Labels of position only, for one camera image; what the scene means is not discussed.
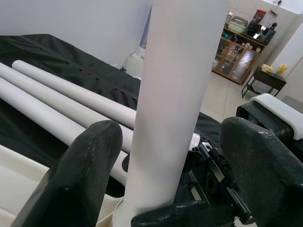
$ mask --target white wall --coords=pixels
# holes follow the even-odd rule
[[[139,45],[153,0],[1,0],[0,35],[48,33],[124,65]]]
[[[303,1],[302,0],[283,0],[280,7],[290,10],[294,13],[303,13]]]
[[[276,71],[280,65],[285,64],[287,67],[289,67],[288,70],[286,70],[283,74],[283,77],[287,77],[289,72],[294,68],[295,64],[302,58],[303,56],[303,24],[299,26],[299,28],[296,30],[294,35],[291,37],[291,39],[288,41],[288,43],[285,45],[283,50],[280,52],[280,54],[277,56],[275,61],[272,64],[272,67],[274,68],[274,71]]]
[[[298,62],[295,68],[287,77],[287,84],[278,94],[278,98],[292,108],[303,113],[303,59]]]

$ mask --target table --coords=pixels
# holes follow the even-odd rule
[[[244,86],[244,88],[242,89],[242,98],[246,95],[246,93],[248,91],[251,91],[257,95],[261,95],[261,93],[259,93],[258,91],[256,91],[252,84],[255,81],[260,81],[262,83],[265,83],[269,86],[271,86],[271,90],[270,92],[273,91],[273,89],[276,89],[277,92],[274,96],[277,96],[277,94],[279,94],[279,92],[281,91],[281,89],[285,86],[286,81],[284,80],[283,77],[276,75],[275,73],[269,73],[269,72],[264,72],[262,70],[262,68],[259,66],[256,71],[252,74],[252,76],[250,77],[250,79],[247,81],[246,85]]]

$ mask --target tiled floor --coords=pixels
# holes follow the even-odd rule
[[[248,92],[242,98],[240,86],[224,77],[212,72],[203,99],[201,112],[222,122],[225,118],[235,116],[237,107],[249,102],[252,93]]]

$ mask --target yellow object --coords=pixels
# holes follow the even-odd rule
[[[277,73],[277,75],[281,75],[281,74],[284,73],[287,69],[288,69],[288,67],[286,67],[285,64],[282,64],[276,73]]]
[[[263,64],[261,67],[264,72],[272,73],[274,71],[273,67],[266,64]]]

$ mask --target black fabric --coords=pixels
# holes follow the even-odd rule
[[[52,35],[0,36],[0,62],[15,60],[107,97],[134,110],[140,80],[106,64]],[[218,144],[220,123],[200,113],[196,132]],[[67,146],[0,100],[0,144],[50,167]]]

